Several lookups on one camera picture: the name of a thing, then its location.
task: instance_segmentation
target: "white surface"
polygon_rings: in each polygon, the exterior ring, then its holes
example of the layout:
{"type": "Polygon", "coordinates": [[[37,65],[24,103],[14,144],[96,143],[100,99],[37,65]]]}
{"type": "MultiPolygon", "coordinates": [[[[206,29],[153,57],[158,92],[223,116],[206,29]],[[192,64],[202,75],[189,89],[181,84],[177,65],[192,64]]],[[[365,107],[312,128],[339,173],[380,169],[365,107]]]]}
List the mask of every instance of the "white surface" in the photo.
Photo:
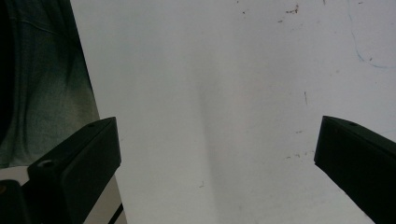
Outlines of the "white surface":
{"type": "Polygon", "coordinates": [[[323,115],[396,140],[394,1],[72,4],[129,223],[372,223],[313,157],[323,115]]]}

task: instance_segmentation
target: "stain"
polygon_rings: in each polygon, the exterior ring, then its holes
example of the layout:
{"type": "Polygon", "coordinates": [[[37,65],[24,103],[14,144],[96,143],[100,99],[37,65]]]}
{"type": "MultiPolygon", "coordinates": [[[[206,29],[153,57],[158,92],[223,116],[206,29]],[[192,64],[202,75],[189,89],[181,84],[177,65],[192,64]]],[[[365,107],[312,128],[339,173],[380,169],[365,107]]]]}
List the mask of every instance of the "stain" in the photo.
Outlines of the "stain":
{"type": "Polygon", "coordinates": [[[306,96],[306,91],[304,92],[304,97],[305,97],[305,104],[308,105],[308,98],[306,96]]]}
{"type": "Polygon", "coordinates": [[[290,13],[290,14],[297,14],[298,13],[298,4],[296,5],[296,7],[294,8],[294,10],[290,10],[290,11],[286,11],[286,13],[290,13]]]}

